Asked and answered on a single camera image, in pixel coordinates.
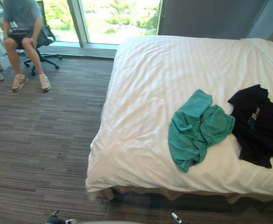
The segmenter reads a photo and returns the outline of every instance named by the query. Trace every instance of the window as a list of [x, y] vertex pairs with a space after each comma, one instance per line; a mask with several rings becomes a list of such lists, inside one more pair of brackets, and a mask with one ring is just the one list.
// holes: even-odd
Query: window
[[47, 24], [56, 41], [79, 42], [67, 0], [43, 0]]
[[92, 43], [120, 44], [156, 35], [160, 0], [81, 0]]

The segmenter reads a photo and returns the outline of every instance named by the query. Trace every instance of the mattress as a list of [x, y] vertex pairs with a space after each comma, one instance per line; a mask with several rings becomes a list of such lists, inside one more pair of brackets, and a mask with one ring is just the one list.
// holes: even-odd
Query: mattress
[[197, 89], [230, 114], [228, 99], [256, 84], [268, 89], [273, 102], [273, 42], [178, 36], [127, 40], [115, 56], [101, 125], [91, 143], [87, 190], [135, 186], [273, 196], [273, 167], [240, 160], [232, 134], [209, 147], [204, 161], [186, 173], [168, 148], [171, 118]]

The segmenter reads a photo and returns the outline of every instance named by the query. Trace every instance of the bed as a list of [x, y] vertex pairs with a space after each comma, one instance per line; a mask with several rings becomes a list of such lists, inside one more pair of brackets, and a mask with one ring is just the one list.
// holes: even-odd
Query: bed
[[208, 148], [202, 163], [184, 173], [171, 158], [168, 126], [175, 111], [197, 90], [231, 114], [227, 101], [260, 84], [273, 102], [273, 42], [178, 36], [134, 37], [114, 59], [101, 124], [91, 143], [87, 191], [113, 198], [121, 193], [184, 193], [273, 199], [273, 167], [238, 158], [230, 134]]

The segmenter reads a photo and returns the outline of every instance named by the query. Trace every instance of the shoe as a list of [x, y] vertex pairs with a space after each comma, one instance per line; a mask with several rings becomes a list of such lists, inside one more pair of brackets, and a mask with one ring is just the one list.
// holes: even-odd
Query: shoe
[[26, 83], [28, 83], [28, 78], [26, 78], [24, 75], [15, 75], [12, 90], [14, 92], [19, 91]]
[[41, 89], [43, 90], [43, 92], [49, 91], [51, 86], [47, 76], [45, 74], [39, 75], [39, 79], [41, 82]]

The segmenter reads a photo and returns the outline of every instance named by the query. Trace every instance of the gray wall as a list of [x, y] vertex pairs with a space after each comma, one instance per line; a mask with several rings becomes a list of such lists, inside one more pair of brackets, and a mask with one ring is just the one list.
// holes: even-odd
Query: gray wall
[[247, 37], [266, 0], [164, 0], [159, 35]]

